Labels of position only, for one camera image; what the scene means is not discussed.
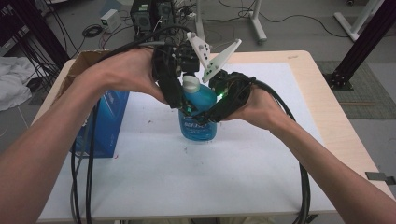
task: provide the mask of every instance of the human hand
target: human hand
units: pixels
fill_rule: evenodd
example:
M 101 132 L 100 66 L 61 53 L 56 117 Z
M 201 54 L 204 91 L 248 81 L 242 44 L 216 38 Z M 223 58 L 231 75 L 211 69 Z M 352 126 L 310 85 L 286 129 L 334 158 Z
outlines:
M 166 103 L 163 93 L 152 77 L 152 49 L 131 49 L 107 58 L 87 69 L 101 74 L 107 90 L 137 91 Z
M 250 96 L 242 107 L 226 120 L 242 119 L 259 128 L 273 131 L 281 122 L 290 120 L 274 98 L 259 87 L 251 87 Z

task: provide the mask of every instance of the cardboard box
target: cardboard box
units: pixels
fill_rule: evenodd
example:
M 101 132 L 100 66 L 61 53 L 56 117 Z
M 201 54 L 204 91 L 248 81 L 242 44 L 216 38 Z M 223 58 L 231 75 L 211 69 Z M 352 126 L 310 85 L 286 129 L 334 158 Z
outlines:
M 74 79 L 83 73 L 87 68 L 94 65 L 108 51 L 84 51 L 76 58 L 73 65 L 64 79 L 56 98 L 59 98 L 73 83 Z M 94 153 L 95 158 L 112 158 L 117 139 L 120 132 L 126 104 L 128 102 L 128 91 L 107 91 L 101 98 L 97 114 Z M 76 154 L 84 152 L 84 156 L 89 155 L 92 137 L 92 115 L 78 132 Z

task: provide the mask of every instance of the person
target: person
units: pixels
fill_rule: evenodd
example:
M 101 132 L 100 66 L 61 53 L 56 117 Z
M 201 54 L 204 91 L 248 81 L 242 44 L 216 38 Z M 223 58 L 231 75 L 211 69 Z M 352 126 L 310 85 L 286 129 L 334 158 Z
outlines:
M 2 223 L 38 219 L 79 128 L 106 90 L 139 91 L 166 103 L 151 76 L 151 56 L 152 49 L 131 49 L 88 68 L 0 155 Z M 230 119 L 243 119 L 279 138 L 346 223 L 396 223 L 396 202 L 335 158 L 266 91 L 253 87 L 247 103 Z

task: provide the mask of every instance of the plastic bottle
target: plastic bottle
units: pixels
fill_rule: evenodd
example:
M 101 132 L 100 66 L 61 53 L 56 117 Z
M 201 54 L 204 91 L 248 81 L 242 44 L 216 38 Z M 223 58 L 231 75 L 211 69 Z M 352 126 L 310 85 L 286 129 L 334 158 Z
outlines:
M 207 86 L 200 84 L 195 76 L 183 77 L 183 89 L 186 98 L 198 109 L 192 112 L 192 116 L 208 110 L 217 101 L 216 94 Z M 201 126 L 191 117 L 184 116 L 181 111 L 178 112 L 178 117 L 181 132 L 186 138 L 193 141 L 208 141 L 216 136 L 216 123 L 209 122 Z

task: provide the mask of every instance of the bottle cap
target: bottle cap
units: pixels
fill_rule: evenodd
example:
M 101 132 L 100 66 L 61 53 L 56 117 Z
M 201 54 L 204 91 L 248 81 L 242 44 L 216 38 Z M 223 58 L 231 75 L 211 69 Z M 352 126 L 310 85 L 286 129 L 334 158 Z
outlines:
M 188 93 L 198 92 L 200 89 L 200 82 L 198 77 L 184 76 L 183 77 L 183 89 Z

